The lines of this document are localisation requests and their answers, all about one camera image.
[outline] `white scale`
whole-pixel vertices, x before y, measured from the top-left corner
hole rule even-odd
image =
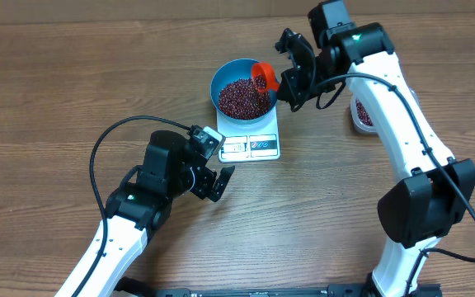
[[[223,163],[280,158],[280,134],[276,106],[256,123],[238,124],[217,112],[218,132],[226,137],[219,150]]]

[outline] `bean pile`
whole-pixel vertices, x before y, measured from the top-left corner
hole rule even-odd
[[[265,87],[262,77],[239,79],[229,83],[219,93],[219,109],[237,120],[252,120],[263,116],[270,108],[269,92],[260,93],[256,87]]]
[[[373,122],[369,118],[368,112],[362,106],[362,103],[359,101],[359,99],[356,100],[356,113],[359,114],[359,119],[362,122],[362,124],[373,126]]]

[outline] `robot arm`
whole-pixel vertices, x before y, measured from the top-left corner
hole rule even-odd
[[[102,257],[78,296],[110,296],[126,269],[166,222],[172,202],[186,191],[200,199],[221,198],[234,166],[216,172],[205,165],[224,142],[210,127],[193,126],[187,141],[171,131],[152,133],[143,165],[135,166],[106,203],[108,236]],[[129,179],[137,173],[135,183]],[[95,261],[103,240],[103,221],[89,248],[59,290],[57,297],[72,296]]]
[[[388,239],[366,295],[403,296],[407,285],[411,292],[417,288],[416,279],[426,260],[419,257],[420,251],[434,247],[463,218],[466,209],[429,158],[405,104],[431,153],[466,200],[475,186],[475,167],[470,160],[456,162],[426,121],[404,80],[393,44],[380,24],[357,27],[342,0],[322,2],[308,17],[322,51],[314,57],[302,35],[285,29],[275,47],[280,53],[289,53],[293,67],[281,74],[277,97],[297,111],[318,96],[317,108],[322,109],[321,94],[335,90],[340,80],[332,78],[344,76],[342,86],[326,107],[347,86],[367,110],[388,152],[397,185],[379,202],[379,218]],[[388,85],[369,78],[382,79]],[[405,102],[390,86],[403,95]]]

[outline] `orange scoop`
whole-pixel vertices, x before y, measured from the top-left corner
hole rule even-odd
[[[254,78],[261,76],[266,81],[266,87],[258,87],[256,89],[258,92],[263,93],[269,90],[278,91],[280,84],[276,81],[276,75],[274,69],[267,62],[258,62],[252,65],[251,77],[252,81],[256,85]]]

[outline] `table surface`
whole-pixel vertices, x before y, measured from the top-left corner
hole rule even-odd
[[[384,25],[426,118],[475,162],[475,14],[354,19]],[[313,40],[303,17],[0,26],[0,296],[53,295],[86,250],[100,219],[88,159],[106,127],[138,114],[216,126],[214,72],[255,58],[280,73],[290,62],[273,44],[286,27]],[[349,99],[295,114],[279,104],[281,159],[238,164],[218,203],[175,201],[126,275],[199,290],[364,282],[386,237],[377,201],[394,180],[379,138],[354,131]],[[103,199],[156,129],[170,127],[132,123],[107,137],[96,157]],[[468,214],[440,246],[475,255]],[[475,264],[433,255],[421,282],[475,295]]]

